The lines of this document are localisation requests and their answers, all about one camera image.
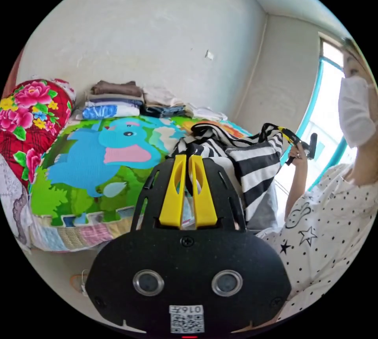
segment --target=star print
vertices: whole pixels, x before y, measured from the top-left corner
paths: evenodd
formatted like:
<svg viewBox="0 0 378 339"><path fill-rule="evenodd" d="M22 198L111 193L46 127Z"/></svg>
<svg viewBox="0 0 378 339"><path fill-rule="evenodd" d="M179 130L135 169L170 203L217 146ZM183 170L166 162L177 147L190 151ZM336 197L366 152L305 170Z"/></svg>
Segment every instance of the star print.
<svg viewBox="0 0 378 339"><path fill-rule="evenodd" d="M281 252L284 252L285 255L287 255L286 250L290 247L290 245L287 244L287 240L285 241L285 244L281 244Z"/></svg>
<svg viewBox="0 0 378 339"><path fill-rule="evenodd" d="M301 245L304 241L307 241L309 246L311 247L311 242L313 238L317 238L317 236L312 232L312 226L308 230L302 230L299 234L302 234L302 239L300 240L299 245Z"/></svg>

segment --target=white shirt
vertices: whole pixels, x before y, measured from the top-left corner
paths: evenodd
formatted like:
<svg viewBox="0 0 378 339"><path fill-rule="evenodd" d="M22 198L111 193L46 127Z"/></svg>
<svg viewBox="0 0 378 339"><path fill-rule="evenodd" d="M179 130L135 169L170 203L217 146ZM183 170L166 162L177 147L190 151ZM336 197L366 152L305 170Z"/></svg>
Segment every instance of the white shirt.
<svg viewBox="0 0 378 339"><path fill-rule="evenodd" d="M354 260L378 210L378 183L358 187L330 168L293 206L283 228L257 234L280 255L292 291L279 315L285 319L317 301Z"/></svg>

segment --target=white face mask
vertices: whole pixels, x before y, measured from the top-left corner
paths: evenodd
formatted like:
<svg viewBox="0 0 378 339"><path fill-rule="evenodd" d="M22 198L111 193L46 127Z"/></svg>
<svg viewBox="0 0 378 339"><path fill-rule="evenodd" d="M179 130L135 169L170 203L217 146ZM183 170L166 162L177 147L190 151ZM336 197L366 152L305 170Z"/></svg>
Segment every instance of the white face mask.
<svg viewBox="0 0 378 339"><path fill-rule="evenodd" d="M341 80L339 120L351 149L362 146L376 133L377 123L370 118L369 86L365 79L353 76Z"/></svg>

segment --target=patchwork quilt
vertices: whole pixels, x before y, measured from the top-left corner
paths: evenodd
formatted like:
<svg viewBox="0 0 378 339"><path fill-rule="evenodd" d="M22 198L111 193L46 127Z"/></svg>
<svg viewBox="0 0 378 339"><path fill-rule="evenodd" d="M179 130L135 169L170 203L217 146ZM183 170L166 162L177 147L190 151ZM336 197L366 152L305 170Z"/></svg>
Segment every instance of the patchwork quilt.
<svg viewBox="0 0 378 339"><path fill-rule="evenodd" d="M130 231L152 168L198 122L187 117L71 118L27 186L30 218L23 222L29 222L24 231L30 242L46 251L77 251ZM236 136L249 134L228 121L216 124Z"/></svg>

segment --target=red floral pillow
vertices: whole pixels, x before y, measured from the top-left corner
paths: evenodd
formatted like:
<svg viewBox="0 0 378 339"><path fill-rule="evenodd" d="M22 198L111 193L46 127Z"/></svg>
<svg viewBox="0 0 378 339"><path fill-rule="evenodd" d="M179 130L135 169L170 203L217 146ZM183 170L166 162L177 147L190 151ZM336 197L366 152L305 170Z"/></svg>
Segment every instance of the red floral pillow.
<svg viewBox="0 0 378 339"><path fill-rule="evenodd" d="M19 84L0 101L0 153L27 188L41 156L50 148L72 111L64 80L34 79Z"/></svg>

